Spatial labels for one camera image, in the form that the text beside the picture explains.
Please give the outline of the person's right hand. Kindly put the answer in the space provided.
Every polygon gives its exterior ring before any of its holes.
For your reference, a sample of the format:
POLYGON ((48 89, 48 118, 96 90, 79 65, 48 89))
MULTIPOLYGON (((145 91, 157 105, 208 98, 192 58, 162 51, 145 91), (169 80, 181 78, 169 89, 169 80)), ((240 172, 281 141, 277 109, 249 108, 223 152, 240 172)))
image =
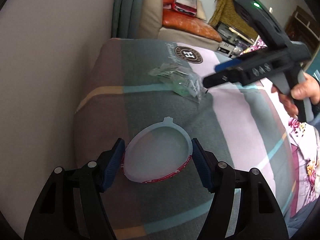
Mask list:
POLYGON ((319 104, 319 84, 317 80, 311 75, 304 73, 305 81, 303 83, 297 84, 291 90, 291 96, 286 96, 281 94, 276 86, 272 86, 271 93, 278 93, 278 98, 280 103, 283 104, 288 115, 292 118, 297 119, 299 110, 294 103, 292 103, 291 98, 296 100, 303 100, 309 98, 314 106, 319 104))

